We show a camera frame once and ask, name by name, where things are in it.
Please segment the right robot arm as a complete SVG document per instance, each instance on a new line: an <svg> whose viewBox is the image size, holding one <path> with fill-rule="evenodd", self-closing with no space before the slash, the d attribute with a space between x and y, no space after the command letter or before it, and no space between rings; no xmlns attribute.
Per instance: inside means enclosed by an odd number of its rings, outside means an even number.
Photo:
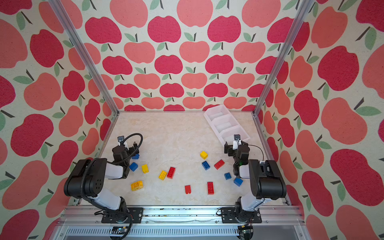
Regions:
<svg viewBox="0 0 384 240"><path fill-rule="evenodd" d="M231 145L225 143L224 152L234 159L236 185L239 186L243 179L250 180L250 192L239 197L235 203L235 218L238 222L251 220L264 203L286 197L287 187L276 161L249 159L250 145L239 138Z"/></svg>

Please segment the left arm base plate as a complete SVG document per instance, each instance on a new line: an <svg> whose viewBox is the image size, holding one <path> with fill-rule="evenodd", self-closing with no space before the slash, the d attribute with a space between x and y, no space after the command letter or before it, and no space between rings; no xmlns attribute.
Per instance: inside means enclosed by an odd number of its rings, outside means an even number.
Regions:
<svg viewBox="0 0 384 240"><path fill-rule="evenodd" d="M103 224L140 224L144 208L128 208L128 213L115 213L103 211L101 222Z"/></svg>

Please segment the white three-compartment bin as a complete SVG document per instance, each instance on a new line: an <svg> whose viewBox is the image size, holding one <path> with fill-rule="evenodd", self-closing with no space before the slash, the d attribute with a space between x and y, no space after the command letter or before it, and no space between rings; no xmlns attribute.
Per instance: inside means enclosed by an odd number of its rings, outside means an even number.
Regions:
<svg viewBox="0 0 384 240"><path fill-rule="evenodd" d="M234 135L240 135L244 142L251 138L225 105L207 109L204 117L222 146L232 143Z"/></svg>

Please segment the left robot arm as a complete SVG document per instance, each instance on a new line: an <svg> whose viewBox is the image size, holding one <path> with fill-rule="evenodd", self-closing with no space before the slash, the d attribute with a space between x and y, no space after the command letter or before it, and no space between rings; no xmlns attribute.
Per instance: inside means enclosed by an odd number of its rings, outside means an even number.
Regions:
<svg viewBox="0 0 384 240"><path fill-rule="evenodd" d="M121 141L113 148L113 162L106 158L80 160L64 184L64 193L68 197L82 199L104 213L117 215L124 221L132 219L123 197L104 188L105 179L126 179L130 172L130 159L139 153L141 144L133 143L127 148Z"/></svg>

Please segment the blue small lego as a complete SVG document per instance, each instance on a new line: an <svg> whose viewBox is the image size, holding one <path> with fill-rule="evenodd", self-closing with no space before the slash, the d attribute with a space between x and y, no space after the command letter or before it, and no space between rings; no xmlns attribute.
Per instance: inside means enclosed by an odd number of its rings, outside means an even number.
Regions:
<svg viewBox="0 0 384 240"><path fill-rule="evenodd" d="M225 179L226 179L226 180L229 180L229 179L232 178L232 176L231 176L230 173L225 173L224 176L225 176Z"/></svg>

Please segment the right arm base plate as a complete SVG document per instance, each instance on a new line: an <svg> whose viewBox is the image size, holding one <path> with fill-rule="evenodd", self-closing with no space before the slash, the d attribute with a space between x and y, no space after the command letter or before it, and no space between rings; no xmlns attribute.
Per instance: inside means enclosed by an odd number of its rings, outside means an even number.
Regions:
<svg viewBox="0 0 384 240"><path fill-rule="evenodd" d="M260 211L247 212L242 210L232 208L221 208L219 210L220 217L222 218L222 222L224 224L261 224L262 218Z"/></svg>

